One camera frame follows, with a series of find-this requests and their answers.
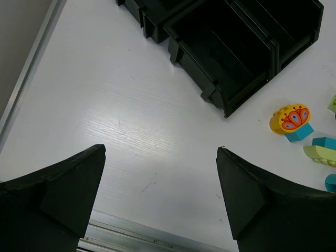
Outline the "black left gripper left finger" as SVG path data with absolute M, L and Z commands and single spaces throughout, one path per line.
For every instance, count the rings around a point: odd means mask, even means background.
M 76 251 L 85 236 L 106 161 L 95 144 L 1 183 L 1 251 Z

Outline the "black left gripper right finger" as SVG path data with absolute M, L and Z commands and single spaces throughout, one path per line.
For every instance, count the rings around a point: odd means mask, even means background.
M 284 179 L 225 147 L 218 176 L 239 251 L 335 251 L 335 194 Z

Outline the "light green square brick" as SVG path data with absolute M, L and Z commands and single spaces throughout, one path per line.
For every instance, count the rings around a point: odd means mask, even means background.
M 334 114 L 336 114 L 336 96 L 333 96 L 331 101 L 329 102 L 327 108 L 333 112 Z

